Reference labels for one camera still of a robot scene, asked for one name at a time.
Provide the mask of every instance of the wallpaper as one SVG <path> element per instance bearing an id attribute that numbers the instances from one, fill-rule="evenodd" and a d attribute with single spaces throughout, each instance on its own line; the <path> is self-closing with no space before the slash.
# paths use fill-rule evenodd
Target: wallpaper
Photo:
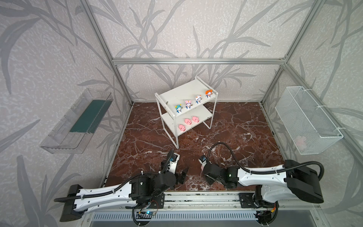
<path id="1" fill-rule="evenodd" d="M 264 103 L 264 108 L 275 127 L 283 150 L 288 159 L 297 162 L 318 161 L 324 166 L 325 172 L 320 186 L 324 203 L 320 204 L 331 227 L 358 227 L 363 222 L 363 168 L 354 160 L 350 151 L 341 141 L 330 146 L 320 154 L 300 155 L 293 140 L 279 118 L 275 106 L 287 86 L 298 86 L 284 72 L 271 95 Z"/>
<path id="2" fill-rule="evenodd" d="M 363 1 L 327 1 L 289 64 L 363 148 Z"/>
<path id="3" fill-rule="evenodd" d="M 119 72 L 134 101 L 154 101 L 199 76 L 218 91 L 219 101 L 260 101 L 278 65 L 125 65 Z M 219 70 L 209 77 L 208 70 Z"/>
<path id="4" fill-rule="evenodd" d="M 89 0 L 114 58 L 283 58 L 313 0 Z M 259 101 L 277 66 L 118 65 L 134 101 L 200 76 L 220 100 Z"/>
<path id="5" fill-rule="evenodd" d="M 0 1 L 0 226 L 57 227 L 69 186 L 98 187 L 130 106 L 78 1 Z M 82 92 L 114 101 L 83 154 L 41 141 Z"/>

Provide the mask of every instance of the wire basket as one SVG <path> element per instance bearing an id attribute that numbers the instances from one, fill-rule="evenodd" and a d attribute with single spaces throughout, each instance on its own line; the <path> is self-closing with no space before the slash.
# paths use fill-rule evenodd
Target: wire basket
<path id="1" fill-rule="evenodd" d="M 319 154 L 343 138 L 302 86 L 286 87 L 275 109 L 300 154 Z"/>

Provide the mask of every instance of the brown marble tabletop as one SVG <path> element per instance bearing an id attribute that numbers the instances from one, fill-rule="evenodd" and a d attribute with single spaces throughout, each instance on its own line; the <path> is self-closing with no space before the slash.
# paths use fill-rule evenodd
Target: brown marble tabletop
<path id="1" fill-rule="evenodd" d="M 209 102 L 205 106 L 213 110 L 213 104 Z M 199 124 L 180 135 L 178 150 L 163 129 L 157 104 L 135 103 L 106 186 L 120 184 L 141 170 L 157 173 L 168 151 L 174 149 L 180 154 L 176 172 L 189 167 L 185 183 L 177 185 L 175 190 L 226 190 L 221 184 L 209 185 L 205 181 L 198 161 L 218 141 L 227 143 L 246 167 L 269 167 L 284 162 L 257 102 L 218 102 L 212 128 Z M 210 161 L 221 167 L 237 166 L 223 145 L 215 148 Z M 254 190 L 254 186 L 232 190 Z"/>

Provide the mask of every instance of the white shelf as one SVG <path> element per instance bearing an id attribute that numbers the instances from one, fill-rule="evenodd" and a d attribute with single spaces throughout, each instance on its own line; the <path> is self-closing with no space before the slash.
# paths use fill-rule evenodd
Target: white shelf
<path id="1" fill-rule="evenodd" d="M 213 90 L 213 94 L 207 98 L 205 92 L 207 90 Z M 196 103 L 195 97 L 201 95 L 202 100 L 198 104 Z M 169 139 L 173 142 L 177 149 L 179 149 L 179 141 L 178 136 L 183 134 L 184 132 L 192 129 L 193 127 L 199 125 L 200 123 L 204 123 L 208 129 L 211 129 L 213 123 L 214 111 L 216 108 L 218 92 L 215 91 L 211 86 L 206 84 L 201 78 L 195 77 L 195 80 L 192 80 L 186 84 L 183 84 L 177 88 L 171 89 L 163 94 L 155 93 L 156 102 L 158 104 L 159 113 L 161 116 L 161 122 L 163 124 L 164 131 L 169 136 Z M 192 106 L 190 109 L 185 107 L 185 101 L 192 101 Z M 203 104 L 214 100 L 213 113 L 211 113 Z M 164 107 L 166 113 L 161 113 L 161 108 Z M 177 113 L 175 106 L 181 105 L 183 109 L 181 113 Z M 194 122 L 192 117 L 196 116 L 199 118 L 199 122 Z M 184 122 L 185 118 L 189 118 L 192 121 L 191 125 L 187 125 Z M 205 121 L 211 118 L 211 125 L 207 125 Z M 168 131 L 165 128 L 165 124 L 169 129 L 173 132 L 175 136 L 176 142 L 170 136 Z M 179 129 L 179 124 L 185 126 L 185 131 L 181 131 Z"/>
<path id="2" fill-rule="evenodd" d="M 214 100 L 216 98 L 216 92 L 213 90 L 213 94 L 210 98 L 207 98 L 205 95 L 205 92 L 207 90 L 211 89 L 210 87 L 207 87 L 205 84 L 203 84 L 199 80 L 192 80 L 186 84 L 183 84 L 177 88 L 174 88 L 170 91 L 167 91 L 163 94 L 160 94 L 160 98 L 166 103 L 169 109 L 172 111 L 175 116 L 181 117 L 184 114 L 187 114 L 189 111 L 192 111 L 193 109 L 197 108 L 198 106 L 203 106 L 206 102 L 209 102 L 211 100 Z M 202 100 L 200 104 L 197 104 L 195 101 L 195 97 L 201 95 Z M 192 106 L 189 110 L 185 107 L 185 101 L 192 100 Z M 181 113 L 176 112 L 176 105 L 181 104 L 183 107 L 181 109 Z"/>
<path id="3" fill-rule="evenodd" d="M 199 122 L 194 122 L 192 120 L 192 117 L 196 116 L 199 118 Z M 176 128 L 177 128 L 177 132 L 178 132 L 178 136 L 180 136 L 181 134 L 183 134 L 184 132 L 188 131 L 189 129 L 192 129 L 193 127 L 199 125 L 200 123 L 202 123 L 203 121 L 211 118 L 212 113 L 205 108 L 205 106 L 200 106 L 199 108 L 194 108 L 188 111 L 188 113 L 184 114 L 183 117 L 179 117 L 176 119 Z M 171 118 L 171 116 L 168 113 L 164 113 L 163 115 L 161 115 L 161 117 L 163 118 L 164 122 L 166 123 L 166 125 L 169 127 L 169 129 L 173 132 L 173 134 L 175 135 L 175 130 L 174 130 L 174 121 Z M 191 125 L 187 125 L 184 122 L 185 118 L 189 118 L 192 121 Z M 185 126 L 185 131 L 181 131 L 179 129 L 179 124 L 184 125 Z"/>

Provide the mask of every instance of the cartoon figurine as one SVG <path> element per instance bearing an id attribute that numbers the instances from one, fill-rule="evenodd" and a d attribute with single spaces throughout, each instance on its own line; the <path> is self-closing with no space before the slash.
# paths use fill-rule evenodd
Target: cartoon figurine
<path id="1" fill-rule="evenodd" d="M 184 126 L 184 125 L 179 125 L 179 129 L 180 129 L 181 131 L 185 131 L 185 126 Z"/>
<path id="2" fill-rule="evenodd" d="M 185 101 L 185 107 L 187 110 L 190 110 L 190 107 L 192 106 L 192 100 L 189 100 L 189 101 Z"/>
<path id="3" fill-rule="evenodd" d="M 177 113 L 181 113 L 181 112 L 182 112 L 182 105 L 181 105 L 181 104 L 180 104 L 180 105 L 175 106 L 175 108 L 176 108 L 176 112 L 177 112 Z"/>
<path id="4" fill-rule="evenodd" d="M 193 119 L 193 121 L 195 121 L 195 122 L 197 122 L 197 123 L 199 122 L 199 118 L 198 118 L 198 117 L 196 117 L 196 116 L 193 116 L 193 117 L 192 117 L 192 119 Z"/>
<path id="5" fill-rule="evenodd" d="M 195 97 L 195 100 L 197 101 L 197 103 L 199 104 L 200 103 L 200 101 L 202 100 L 202 96 L 197 96 L 197 97 Z"/>
<path id="6" fill-rule="evenodd" d="M 191 124 L 192 124 L 192 120 L 190 120 L 189 118 L 185 118 L 185 119 L 184 119 L 184 122 L 185 122 L 187 125 L 191 125 Z"/>
<path id="7" fill-rule="evenodd" d="M 207 98 L 210 98 L 211 95 L 213 94 L 213 91 L 212 90 L 208 90 L 208 91 L 205 92 L 205 94 L 206 94 Z"/>

